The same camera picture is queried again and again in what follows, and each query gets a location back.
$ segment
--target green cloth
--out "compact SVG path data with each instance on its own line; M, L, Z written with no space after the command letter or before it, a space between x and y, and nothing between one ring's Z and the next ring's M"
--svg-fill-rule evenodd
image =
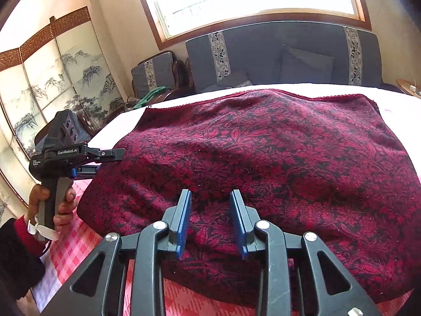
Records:
M165 90L167 90L167 87L158 87L155 88L154 90L151 90L148 92L148 94L146 94L146 96L144 98L142 98L142 100L140 100L133 109L139 109L142 107L145 107L148 105L149 101L152 100L152 98L158 94L161 94L162 92L164 92Z

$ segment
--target window frame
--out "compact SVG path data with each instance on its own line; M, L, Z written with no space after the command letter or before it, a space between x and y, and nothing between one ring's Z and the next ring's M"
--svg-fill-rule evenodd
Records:
M176 36L167 38L159 18L154 16L156 13L151 12L147 0L140 0L140 2L142 3L142 7L145 11L146 18L159 50L166 49L171 45L184 42L195 37L200 37L202 35L221 31L227 28L268 21L318 21L357 27L368 31L372 30L365 0L353 0L352 4L357 12L357 18L355 18L355 16L347 15L346 13L323 11L317 9L300 9L301 12L297 12L297 9L271 9L270 11L263 11L258 14L248 15L241 18L217 21L215 23L203 25L190 31L186 31Z

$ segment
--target white bed sheet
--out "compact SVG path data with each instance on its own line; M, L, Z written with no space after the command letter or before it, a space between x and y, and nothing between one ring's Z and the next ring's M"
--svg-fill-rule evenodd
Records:
M211 100L239 91L255 89L280 89L306 97L336 96L348 94L363 94L375 101L386 125L401 141L412 160L418 177L421 177L421 99L377 88L355 87L349 85L331 84L276 84L256 85L227 90L205 92L176 100L153 104L151 108L169 108L193 102ZM145 108L120 114L99 132L89 143L90 147L101 149L112 148L121 138L130 133L142 117Z

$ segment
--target patterned fabric trim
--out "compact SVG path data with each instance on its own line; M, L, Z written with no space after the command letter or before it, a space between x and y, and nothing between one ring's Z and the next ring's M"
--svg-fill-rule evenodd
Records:
M0 71L22 64L19 49L13 49L0 53Z
M248 86L250 86L250 85L253 85L253 83L252 83L250 80L247 80L247 81L245 81L244 83L241 83L241 84L237 85L237 86L236 86L236 87L234 87L234 88L248 87Z
M20 46L22 61L25 62L30 56L53 39L54 35L51 29L51 24L48 24L24 42L22 46Z
M231 73L228 54L225 46L224 35L222 32L211 33L208 35L210 47L212 50L213 61L215 63L216 79L218 82Z
M355 28L344 27L349 54L349 85L361 85L363 79L363 53Z
M148 81L149 91L154 90L157 87L157 81L155 79L155 71L152 60L145 62L146 79Z
M76 26L87 23L91 20L88 7L79 8L51 23L51 29L55 37L75 28Z

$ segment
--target gray sofa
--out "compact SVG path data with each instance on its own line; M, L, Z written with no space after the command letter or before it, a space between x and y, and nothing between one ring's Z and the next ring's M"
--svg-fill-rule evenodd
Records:
M346 26L258 23L197 37L186 47L198 93L242 86L244 77L253 85L310 82L385 88L376 35Z

